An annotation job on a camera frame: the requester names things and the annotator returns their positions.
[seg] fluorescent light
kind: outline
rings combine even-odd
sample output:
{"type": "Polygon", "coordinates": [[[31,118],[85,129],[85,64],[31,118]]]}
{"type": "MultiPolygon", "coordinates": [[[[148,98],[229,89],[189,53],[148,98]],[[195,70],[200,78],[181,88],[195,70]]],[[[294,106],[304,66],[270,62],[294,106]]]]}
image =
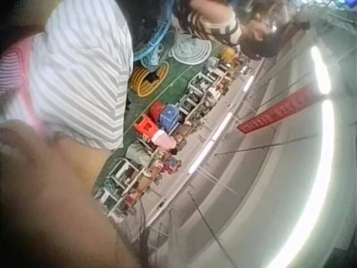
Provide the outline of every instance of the fluorescent light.
{"type": "Polygon", "coordinates": [[[254,75],[252,75],[251,77],[249,77],[248,82],[245,84],[244,88],[243,88],[243,92],[247,92],[250,85],[252,84],[254,79],[254,75]]]}
{"type": "Polygon", "coordinates": [[[223,122],[221,123],[221,125],[219,126],[219,128],[217,129],[217,131],[214,133],[212,140],[215,141],[218,139],[219,135],[221,135],[222,131],[224,130],[225,126],[228,124],[230,118],[232,117],[232,113],[228,113],[225,117],[225,119],[223,120],[223,122]]]}
{"type": "Polygon", "coordinates": [[[209,143],[207,143],[206,147],[203,149],[203,151],[200,153],[199,157],[197,157],[196,161],[193,163],[193,165],[190,167],[189,169],[189,174],[192,174],[193,172],[195,172],[195,170],[197,169],[197,167],[201,164],[201,162],[203,161],[203,159],[206,157],[206,155],[208,154],[208,152],[211,150],[212,146],[213,146],[213,141],[210,141],[209,143]]]}
{"type": "Polygon", "coordinates": [[[331,178],[334,155],[334,107],[330,100],[322,103],[322,145],[315,182],[305,208],[289,239],[268,268],[283,268],[298,254],[308,239],[324,204],[331,178]]]}
{"type": "Polygon", "coordinates": [[[311,56],[315,63],[315,73],[319,90],[322,94],[329,94],[331,91],[329,72],[327,71],[326,65],[322,61],[320,51],[316,46],[311,48],[311,56]]]}

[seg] gray striped shirt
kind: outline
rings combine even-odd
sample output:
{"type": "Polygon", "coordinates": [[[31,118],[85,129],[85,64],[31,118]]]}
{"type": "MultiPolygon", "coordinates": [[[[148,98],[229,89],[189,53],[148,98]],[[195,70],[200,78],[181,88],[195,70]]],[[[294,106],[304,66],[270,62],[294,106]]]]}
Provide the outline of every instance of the gray striped shirt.
{"type": "MultiPolygon", "coordinates": [[[[127,84],[133,69],[128,25],[114,0],[64,0],[33,42],[29,91],[53,135],[91,147],[122,147],[127,84]]],[[[6,119],[27,121],[19,98],[6,119]]]]}

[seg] green mat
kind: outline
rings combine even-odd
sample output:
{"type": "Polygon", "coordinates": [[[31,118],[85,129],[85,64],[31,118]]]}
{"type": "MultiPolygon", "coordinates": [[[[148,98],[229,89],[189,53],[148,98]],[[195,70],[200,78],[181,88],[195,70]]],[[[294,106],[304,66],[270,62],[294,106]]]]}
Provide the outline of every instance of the green mat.
{"type": "MultiPolygon", "coordinates": [[[[221,46],[213,44],[211,56],[218,56],[221,52],[221,46]]],[[[188,82],[200,71],[202,71],[205,63],[199,65],[185,65],[177,62],[173,58],[167,60],[170,69],[165,81],[148,97],[140,98],[132,90],[128,90],[128,98],[131,101],[130,110],[126,113],[124,120],[124,145],[123,148],[116,150],[107,163],[103,167],[94,188],[93,193],[103,185],[105,177],[113,168],[120,157],[124,157],[126,150],[137,138],[137,132],[133,128],[134,123],[139,117],[146,113],[155,101],[160,101],[164,104],[175,104],[178,102],[187,91],[188,82]]]]}

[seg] striped shirt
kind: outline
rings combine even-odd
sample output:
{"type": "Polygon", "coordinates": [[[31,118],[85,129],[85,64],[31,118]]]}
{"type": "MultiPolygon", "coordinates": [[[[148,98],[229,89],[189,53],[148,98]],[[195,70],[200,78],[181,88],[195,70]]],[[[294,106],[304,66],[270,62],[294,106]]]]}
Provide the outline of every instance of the striped shirt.
{"type": "MultiPolygon", "coordinates": [[[[28,84],[36,116],[49,135],[122,147],[132,69],[132,39],[115,0],[64,0],[33,41],[28,84]]],[[[15,97],[6,119],[27,117],[15,97]]]]}
{"type": "Polygon", "coordinates": [[[223,23],[210,23],[201,14],[193,11],[186,0],[179,0],[174,9],[173,25],[200,39],[228,46],[237,46],[242,31],[232,10],[230,18],[223,23]]]}

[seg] blue fan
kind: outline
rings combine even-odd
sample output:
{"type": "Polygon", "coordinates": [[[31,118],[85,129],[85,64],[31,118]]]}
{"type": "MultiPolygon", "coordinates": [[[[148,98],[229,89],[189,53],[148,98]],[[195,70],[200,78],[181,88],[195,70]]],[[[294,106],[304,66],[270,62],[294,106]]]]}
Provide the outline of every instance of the blue fan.
{"type": "Polygon", "coordinates": [[[168,58],[168,54],[175,42],[175,33],[167,32],[162,41],[141,59],[141,64],[150,72],[156,71],[168,58]]]}
{"type": "Polygon", "coordinates": [[[174,1],[175,0],[161,0],[161,15],[157,21],[157,27],[148,43],[139,44],[137,47],[134,47],[134,61],[141,60],[148,55],[164,38],[171,24],[174,1]]]}

